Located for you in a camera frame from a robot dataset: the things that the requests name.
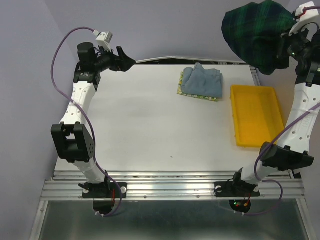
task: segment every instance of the yellow tray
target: yellow tray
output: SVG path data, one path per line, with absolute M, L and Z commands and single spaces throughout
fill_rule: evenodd
M 232 85 L 231 103 L 238 146 L 260 148 L 284 129 L 273 87 Z

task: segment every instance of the black mount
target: black mount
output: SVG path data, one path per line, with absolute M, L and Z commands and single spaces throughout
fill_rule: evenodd
M 74 134 L 74 139 L 67 138 L 71 134 Z M 59 158 L 67 160 L 68 163 L 88 163 L 94 157 L 95 143 L 84 124 L 54 124 L 51 135 Z
M 122 193 L 122 198 L 125 199 L 127 197 L 127 186 L 126 182 L 118 182 L 120 188 L 124 187 L 125 192 Z M 93 183 L 79 183 L 78 186 L 83 189 L 82 198 L 83 199 L 111 199 L 108 201 L 93 201 L 93 210 L 95 212 L 99 212 L 100 214 L 107 215 L 111 213 L 115 206 L 115 199 L 119 199 L 121 197 L 121 193 L 117 188 L 114 182 L 110 182 L 110 180 L 106 177 L 104 182 L 93 184 Z
M 263 151 L 268 144 L 269 142 L 265 142 L 262 145 L 260 152 Z M 262 166 L 272 167 L 283 172 L 286 170 L 310 167 L 313 164 L 314 159 L 314 157 L 308 155 L 307 151 L 299 153 L 290 150 L 289 146 L 282 148 L 280 146 L 273 145 L 262 156 L 261 161 Z
M 107 69 L 126 72 L 136 64 L 136 61 L 128 57 L 120 46 L 116 47 L 119 56 L 114 55 L 113 51 L 104 51 L 103 48 L 96 53 L 91 42 L 83 42 L 77 48 L 79 62 L 75 67 L 73 82 L 93 83 L 96 91 L 101 80 L 101 72 Z
M 298 65 L 295 68 L 297 75 L 295 84 L 305 83 L 307 87 L 313 84 L 320 85 L 320 30 L 307 39 L 309 31 L 298 32 L 289 36 L 289 33 L 281 35 L 278 48 L 278 59 L 293 57 Z
M 251 209 L 251 201 L 249 200 L 248 202 L 246 202 L 245 200 L 230 200 L 229 201 L 230 207 L 239 213 L 244 213 L 246 214 L 247 212 L 249 212 L 249 210 Z
M 251 197 L 259 197 L 260 192 L 254 191 L 257 185 L 252 185 L 241 180 L 242 168 L 233 175 L 233 178 L 229 181 L 216 181 L 214 182 L 214 195 L 217 198 L 231 198 L 241 197 L 244 198 L 247 195 Z

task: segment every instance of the folded cloth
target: folded cloth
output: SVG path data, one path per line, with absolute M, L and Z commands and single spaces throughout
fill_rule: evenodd
M 281 34 L 295 25 L 293 15 L 279 3 L 249 3 L 225 14 L 222 33 L 231 50 L 262 74 L 289 67 L 289 57 L 277 59 Z
M 201 96 L 201 95 L 183 93 L 182 90 L 181 90 L 181 84 L 182 84 L 182 78 L 183 77 L 184 77 L 184 72 L 182 71 L 181 74 L 180 74 L 180 80 L 179 80 L 177 94 L 182 95 L 182 96 L 186 96 L 186 97 L 190 97 L 190 98 L 194 98 L 194 99 L 203 99 L 203 100 L 208 100 L 208 101 L 213 101 L 213 102 L 217 102 L 218 101 L 216 97 Z
M 223 76 L 217 69 L 204 69 L 200 63 L 183 71 L 181 91 L 184 94 L 222 98 Z

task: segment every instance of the glass panel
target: glass panel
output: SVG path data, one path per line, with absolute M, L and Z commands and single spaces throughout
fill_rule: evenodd
M 254 200 L 250 212 L 274 200 Z M 123 202 L 114 217 L 95 216 L 92 202 L 52 201 L 41 240 L 306 240 L 297 202 L 261 216 L 241 216 L 222 201 Z

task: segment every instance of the patterned cloth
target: patterned cloth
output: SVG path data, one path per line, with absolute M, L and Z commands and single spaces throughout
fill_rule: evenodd
M 186 96 L 186 97 L 191 97 L 191 98 L 194 98 L 194 99 L 203 99 L 203 100 L 209 100 L 209 101 L 213 101 L 213 102 L 217 102 L 218 101 L 216 97 L 209 97 L 209 96 L 201 96 L 201 95 L 193 95 L 193 94 L 183 93 L 182 90 L 181 90 L 183 77 L 184 77 L 184 72 L 182 71 L 181 74 L 180 74 L 180 81 L 179 81 L 179 85 L 178 85 L 177 94 L 182 95 L 182 96 Z
M 222 33 L 232 51 L 262 74 L 289 67 L 289 57 L 277 59 L 282 33 L 295 25 L 293 15 L 279 3 L 266 0 L 229 11 L 222 22 Z

